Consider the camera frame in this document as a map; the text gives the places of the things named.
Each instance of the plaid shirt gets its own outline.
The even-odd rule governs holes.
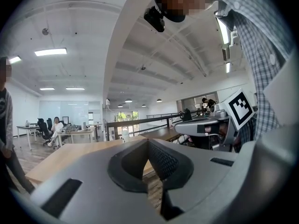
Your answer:
[[[279,126],[264,89],[288,59],[294,43],[289,27],[271,0],[221,0],[217,17],[240,36],[244,55],[252,67],[258,112],[253,123],[253,139]],[[246,124],[240,129],[241,143],[250,141]]]

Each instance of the wooden table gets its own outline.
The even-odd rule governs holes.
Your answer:
[[[174,127],[172,129],[166,127],[152,132],[142,133],[141,135],[147,139],[160,139],[165,141],[175,140],[180,136]]]
[[[98,129],[97,129],[97,127],[101,126],[101,125],[103,125],[103,124],[99,124],[99,123],[96,124],[96,123],[94,123],[94,124],[89,125],[89,126],[94,126],[95,127],[95,136],[94,136],[94,138],[97,141],[98,141]]]
[[[88,130],[78,130],[78,131],[70,131],[70,132],[57,132],[57,135],[59,137],[59,144],[60,147],[62,146],[62,139],[61,136],[67,135],[67,136],[71,136],[71,142],[74,143],[74,139],[73,136],[74,135],[89,135],[90,138],[90,142],[92,142],[93,138],[90,136],[92,134],[92,132],[94,132],[96,128],[95,127],[89,127]]]
[[[34,140],[36,142],[36,130],[39,129],[39,126],[34,126],[34,127],[30,127],[30,126],[17,126],[17,129],[18,129],[18,138],[20,137],[19,129],[26,130],[29,148],[30,148],[30,150],[32,150],[31,143],[30,143],[30,138],[29,138],[29,134],[31,133],[31,130],[34,130]]]
[[[129,138],[130,141],[142,139],[144,139],[144,137],[140,135]],[[72,164],[79,157],[91,152],[121,144],[122,140],[112,140],[86,144],[65,144],[54,153],[49,155],[45,160],[40,162],[37,166],[35,166],[30,172],[26,174],[26,177],[36,184],[41,184],[42,182],[53,176],[55,173]],[[143,175],[146,175],[151,171],[153,171],[153,168],[148,161],[145,165]]]

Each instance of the wooden floor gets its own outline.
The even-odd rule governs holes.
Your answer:
[[[81,138],[80,136],[74,136],[74,142],[76,143],[87,143],[89,142],[88,138]],[[17,154],[17,157],[20,161],[20,164],[25,173],[33,169],[37,164],[39,164],[42,160],[47,158],[51,153],[55,152],[57,148],[54,150],[48,146],[43,146],[44,139],[41,137],[36,137],[36,142],[34,141],[34,137],[30,136],[31,147],[32,150],[29,149],[29,145],[27,142],[27,136],[21,136],[19,139],[14,138],[14,150]],[[19,184],[16,178],[9,171],[13,181],[15,182],[19,191],[29,197],[29,194],[25,189]],[[150,203],[155,207],[155,209],[159,212],[161,207],[162,200],[162,182],[159,180],[158,176],[155,172],[151,172],[148,175],[143,177],[143,181],[148,185],[148,199]]]

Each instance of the man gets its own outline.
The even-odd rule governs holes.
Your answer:
[[[212,107],[212,105],[216,104],[216,101],[212,100],[212,99],[207,99],[207,98],[202,98],[202,103],[207,104],[207,106],[209,108]]]
[[[291,32],[271,0],[155,0],[162,14],[171,21],[181,22],[186,14],[219,3],[216,17],[229,30],[236,27],[247,62],[252,67],[258,104],[255,129],[240,130],[241,143],[257,140],[262,134],[279,126],[277,117],[264,89],[288,59],[294,43]]]
[[[5,164],[9,167],[21,186],[31,193],[35,188],[26,179],[25,173],[14,152],[13,145],[13,104],[10,93],[5,88],[7,78],[11,77],[11,64],[5,57],[0,59],[0,159],[4,177],[9,186],[17,190],[10,179]]]

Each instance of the woman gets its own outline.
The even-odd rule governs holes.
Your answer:
[[[59,132],[63,127],[64,127],[64,125],[59,122],[59,118],[55,117],[54,118],[54,125],[52,126],[52,132],[53,132],[52,141],[48,144],[49,147],[52,147],[53,142],[58,137],[57,132]]]

